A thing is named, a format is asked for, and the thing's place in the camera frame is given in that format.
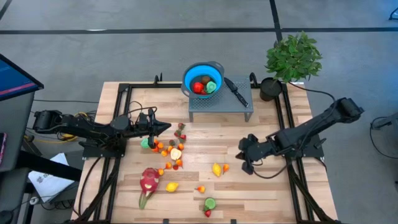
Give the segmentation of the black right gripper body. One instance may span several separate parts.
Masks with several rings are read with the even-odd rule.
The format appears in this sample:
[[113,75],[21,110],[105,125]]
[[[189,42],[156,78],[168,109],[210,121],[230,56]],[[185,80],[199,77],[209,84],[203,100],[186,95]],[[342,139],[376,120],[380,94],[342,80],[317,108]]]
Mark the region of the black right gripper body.
[[264,157],[264,150],[261,144],[258,142],[257,144],[250,145],[248,137],[246,137],[240,140],[239,149],[245,152],[245,158],[247,159],[243,162],[242,170],[249,175],[253,175],[254,166],[252,165],[252,163]]

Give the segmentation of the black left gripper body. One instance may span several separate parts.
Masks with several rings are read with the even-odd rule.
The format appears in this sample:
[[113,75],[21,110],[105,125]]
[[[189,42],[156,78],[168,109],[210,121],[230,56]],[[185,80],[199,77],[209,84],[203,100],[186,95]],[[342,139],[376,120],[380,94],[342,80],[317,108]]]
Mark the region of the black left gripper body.
[[153,149],[155,148],[155,142],[154,142],[154,110],[152,108],[148,109],[147,120],[148,120],[148,125],[146,129],[140,129],[140,131],[148,132],[149,146],[151,149]]

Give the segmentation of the blue collapsible colander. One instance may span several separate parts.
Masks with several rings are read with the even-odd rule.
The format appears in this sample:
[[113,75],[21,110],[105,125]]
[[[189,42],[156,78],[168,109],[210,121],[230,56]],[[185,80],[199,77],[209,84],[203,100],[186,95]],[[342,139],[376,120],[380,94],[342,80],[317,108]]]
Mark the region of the blue collapsible colander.
[[[212,93],[201,95],[193,91],[193,84],[201,80],[202,76],[210,77],[212,82],[215,82],[216,87]],[[181,91],[189,98],[211,98],[218,91],[224,83],[224,67],[215,61],[198,62],[189,66],[182,78]]]

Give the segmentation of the black kitchen knife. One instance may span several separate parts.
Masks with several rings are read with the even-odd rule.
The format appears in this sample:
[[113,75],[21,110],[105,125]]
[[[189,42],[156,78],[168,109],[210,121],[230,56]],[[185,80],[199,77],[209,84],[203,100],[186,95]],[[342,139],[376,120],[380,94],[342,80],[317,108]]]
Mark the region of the black kitchen knife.
[[238,87],[229,79],[224,77],[224,82],[231,90],[231,92],[237,97],[237,99],[243,104],[244,107],[248,107],[249,103],[244,99],[244,97],[238,92]]

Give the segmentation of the pink dragon fruit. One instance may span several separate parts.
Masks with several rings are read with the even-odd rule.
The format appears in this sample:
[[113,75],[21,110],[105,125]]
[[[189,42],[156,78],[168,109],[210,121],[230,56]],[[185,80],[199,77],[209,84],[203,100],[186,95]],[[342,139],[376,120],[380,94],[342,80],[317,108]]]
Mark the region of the pink dragon fruit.
[[141,194],[139,197],[139,208],[145,209],[148,200],[153,196],[159,185],[159,173],[157,169],[147,168],[141,176]]

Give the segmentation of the grey perforated metal shelf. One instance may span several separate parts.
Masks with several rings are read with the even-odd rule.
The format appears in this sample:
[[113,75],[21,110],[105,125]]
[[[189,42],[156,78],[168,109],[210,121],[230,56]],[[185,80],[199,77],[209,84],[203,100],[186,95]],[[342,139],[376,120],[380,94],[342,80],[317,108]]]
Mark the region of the grey perforated metal shelf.
[[243,113],[245,122],[248,122],[254,112],[252,90],[248,77],[229,77],[237,87],[237,93],[248,103],[244,106],[226,83],[209,98],[189,99],[189,120],[193,122],[194,113]]

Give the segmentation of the green plant in black pot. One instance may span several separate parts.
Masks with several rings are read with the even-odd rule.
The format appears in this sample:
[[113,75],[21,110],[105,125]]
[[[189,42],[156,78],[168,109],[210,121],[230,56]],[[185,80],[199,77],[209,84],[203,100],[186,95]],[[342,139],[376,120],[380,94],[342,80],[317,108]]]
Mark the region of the green plant in black pot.
[[322,54],[316,47],[317,41],[305,32],[288,35],[267,51],[266,72],[272,78],[261,82],[261,98],[270,101],[283,91],[282,83],[308,80],[317,76],[322,69]]

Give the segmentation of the white paper sheet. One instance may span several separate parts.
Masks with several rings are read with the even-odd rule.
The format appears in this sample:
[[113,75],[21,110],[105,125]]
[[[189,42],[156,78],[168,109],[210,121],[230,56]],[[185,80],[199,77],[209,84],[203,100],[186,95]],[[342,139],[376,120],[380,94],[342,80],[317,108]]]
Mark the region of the white paper sheet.
[[73,183],[72,180],[37,171],[29,172],[28,178],[44,203],[56,197]]

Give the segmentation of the grey desk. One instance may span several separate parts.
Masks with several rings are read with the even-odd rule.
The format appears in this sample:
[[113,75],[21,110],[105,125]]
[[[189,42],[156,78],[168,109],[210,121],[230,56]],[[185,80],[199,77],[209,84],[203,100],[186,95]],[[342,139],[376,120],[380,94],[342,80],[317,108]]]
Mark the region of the grey desk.
[[16,166],[34,95],[28,93],[0,101],[0,133],[7,134],[0,172],[13,170]]

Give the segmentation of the grey equipment base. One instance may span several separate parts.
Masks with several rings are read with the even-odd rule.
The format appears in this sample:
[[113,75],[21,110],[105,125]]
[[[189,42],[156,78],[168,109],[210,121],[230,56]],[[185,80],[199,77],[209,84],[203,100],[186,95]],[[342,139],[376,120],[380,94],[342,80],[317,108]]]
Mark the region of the grey equipment base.
[[371,122],[371,129],[379,130],[385,126],[392,126],[395,131],[398,131],[398,113],[378,117]]

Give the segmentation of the monitor with blue screen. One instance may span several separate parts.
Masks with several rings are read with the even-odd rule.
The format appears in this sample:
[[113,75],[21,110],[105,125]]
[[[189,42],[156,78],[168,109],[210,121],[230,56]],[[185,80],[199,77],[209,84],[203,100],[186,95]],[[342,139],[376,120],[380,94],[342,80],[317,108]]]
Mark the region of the monitor with blue screen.
[[0,101],[44,89],[44,84],[0,54]]

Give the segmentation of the smartphone with pink edge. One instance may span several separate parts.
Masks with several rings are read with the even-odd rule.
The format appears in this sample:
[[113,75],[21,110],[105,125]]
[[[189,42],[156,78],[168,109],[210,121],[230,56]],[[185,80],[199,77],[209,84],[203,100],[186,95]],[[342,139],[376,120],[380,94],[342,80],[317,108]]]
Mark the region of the smartphone with pink edge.
[[4,157],[4,151],[6,148],[6,140],[7,140],[7,134],[0,133],[0,165],[2,164],[2,160]]

